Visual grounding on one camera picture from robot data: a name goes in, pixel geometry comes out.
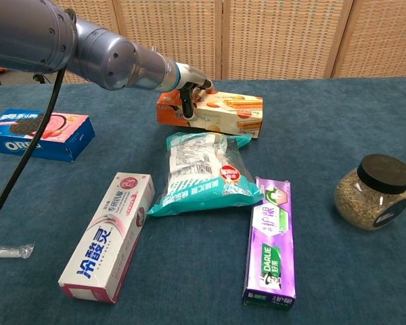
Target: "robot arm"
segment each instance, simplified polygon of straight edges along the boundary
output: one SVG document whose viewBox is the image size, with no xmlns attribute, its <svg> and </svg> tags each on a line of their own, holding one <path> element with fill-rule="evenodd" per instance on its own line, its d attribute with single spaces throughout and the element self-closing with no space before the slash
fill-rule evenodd
<svg viewBox="0 0 406 325">
<path fill-rule="evenodd" d="M 81 18 L 50 0 L 0 0 L 0 67 L 47 74 L 66 69 L 100 87 L 180 89 L 185 118 L 192 91 L 212 89 L 206 75 Z"/>
</svg>

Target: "black jar lid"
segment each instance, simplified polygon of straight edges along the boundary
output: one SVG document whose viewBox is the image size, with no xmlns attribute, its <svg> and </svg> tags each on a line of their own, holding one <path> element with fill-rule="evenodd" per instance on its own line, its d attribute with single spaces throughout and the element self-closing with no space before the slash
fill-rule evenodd
<svg viewBox="0 0 406 325">
<path fill-rule="evenodd" d="M 385 154 L 365 156 L 357 169 L 359 179 L 368 187 L 385 194 L 406 190 L 406 164 Z"/>
</svg>

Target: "white toothpaste box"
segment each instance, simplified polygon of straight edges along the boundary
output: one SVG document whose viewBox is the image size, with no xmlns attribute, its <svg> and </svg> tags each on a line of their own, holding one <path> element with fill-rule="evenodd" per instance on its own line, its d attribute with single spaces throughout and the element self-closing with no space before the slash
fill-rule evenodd
<svg viewBox="0 0 406 325">
<path fill-rule="evenodd" d="M 60 276 L 69 297 L 117 301 L 154 194 L 150 175 L 116 174 Z"/>
</svg>

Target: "darlie toothpaste box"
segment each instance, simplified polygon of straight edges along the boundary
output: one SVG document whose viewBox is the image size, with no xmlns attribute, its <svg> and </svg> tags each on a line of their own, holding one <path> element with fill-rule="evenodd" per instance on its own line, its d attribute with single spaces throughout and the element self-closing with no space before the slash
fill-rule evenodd
<svg viewBox="0 0 406 325">
<path fill-rule="evenodd" d="M 296 299 L 289 181 L 256 178 L 263 191 L 253 207 L 243 302 L 289 309 Z"/>
<path fill-rule="evenodd" d="M 60 276 L 69 297 L 117 301 L 153 198 L 150 175 L 116 174 Z"/>
<path fill-rule="evenodd" d="M 163 93 L 156 104 L 160 124 L 196 127 L 258 138 L 263 121 L 263 99 L 251 95 L 200 90 L 193 94 L 195 118 L 183 117 L 179 91 Z"/>
<path fill-rule="evenodd" d="M 38 110 L 6 110 L 0 114 L 0 152 L 23 155 L 41 124 Z M 33 157 L 74 161 L 95 136 L 87 115 L 54 112 Z"/>
</svg>

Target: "snack bag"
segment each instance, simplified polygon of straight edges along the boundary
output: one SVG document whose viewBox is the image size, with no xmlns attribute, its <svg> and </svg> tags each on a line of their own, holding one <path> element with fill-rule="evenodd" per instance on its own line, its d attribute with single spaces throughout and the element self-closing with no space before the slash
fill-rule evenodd
<svg viewBox="0 0 406 325">
<path fill-rule="evenodd" d="M 176 133 L 168 137 L 168 182 L 148 214 L 160 217 L 261 201 L 263 194 L 239 153 L 250 140 L 250 135 L 220 133 Z"/>
</svg>

